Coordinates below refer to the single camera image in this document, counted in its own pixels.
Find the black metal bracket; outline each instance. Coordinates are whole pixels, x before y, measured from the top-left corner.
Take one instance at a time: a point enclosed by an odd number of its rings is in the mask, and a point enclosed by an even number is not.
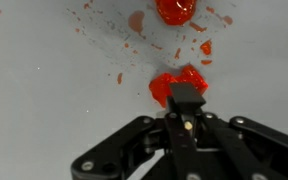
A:
[[[245,117],[203,112],[189,83],[171,84],[164,118],[141,116],[76,159],[73,180],[125,180],[156,150],[144,180],[286,180],[288,136]]]

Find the smashed red jelly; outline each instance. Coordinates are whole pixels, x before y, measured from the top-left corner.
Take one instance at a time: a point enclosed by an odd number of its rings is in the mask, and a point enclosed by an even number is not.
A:
[[[208,84],[204,78],[192,65],[185,66],[182,69],[181,75],[178,77],[174,77],[169,73],[163,73],[149,84],[153,98],[158,101],[163,108],[166,107],[167,96],[172,95],[169,84],[176,82],[190,82],[201,94],[208,88]]]
[[[195,13],[197,0],[155,0],[157,11],[168,25],[183,25]]]

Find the white table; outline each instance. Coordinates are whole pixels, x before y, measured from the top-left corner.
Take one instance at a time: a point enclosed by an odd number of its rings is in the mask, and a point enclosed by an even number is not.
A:
[[[146,9],[153,1],[94,0],[85,10],[86,2],[0,1],[0,180],[71,179],[75,158],[136,116],[161,111],[148,83],[188,62],[210,85],[204,110],[288,134],[288,1],[203,0],[193,22],[204,33],[167,27]],[[206,6],[233,24],[224,28]],[[145,12],[146,40],[127,26],[136,10]],[[198,44],[209,38],[213,63],[202,66]]]

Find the white surface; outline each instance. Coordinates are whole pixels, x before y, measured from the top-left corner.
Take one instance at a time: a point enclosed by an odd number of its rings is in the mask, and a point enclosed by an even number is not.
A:
[[[288,1],[204,0],[193,18],[209,27],[200,34],[165,26],[146,10],[152,1],[94,1],[88,11],[86,1],[0,1],[0,180],[71,179],[75,158],[136,116],[155,116],[161,109],[148,83],[188,62],[210,85],[204,110],[226,120],[248,116],[288,134]],[[233,25],[223,28],[206,5],[231,16]],[[139,9],[146,13],[145,41],[127,26]],[[127,37],[138,55],[123,48]],[[204,57],[190,51],[193,37],[212,38],[212,65],[199,65]]]

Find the red jelly piece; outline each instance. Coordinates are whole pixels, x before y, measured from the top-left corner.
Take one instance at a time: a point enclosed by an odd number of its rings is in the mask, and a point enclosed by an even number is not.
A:
[[[203,94],[208,88],[204,78],[192,65],[185,66],[182,69],[181,75],[178,77],[173,77],[169,73],[161,74],[151,81],[149,88],[152,92],[153,98],[157,100],[163,108],[166,107],[167,96],[172,95],[169,84],[175,82],[190,82],[201,94]]]
[[[157,11],[168,25],[183,25],[195,13],[197,0],[155,0]]]
[[[166,107],[166,97],[171,96],[170,83],[176,82],[176,79],[169,73],[164,73],[151,81],[149,88],[153,98],[158,101],[163,108]]]

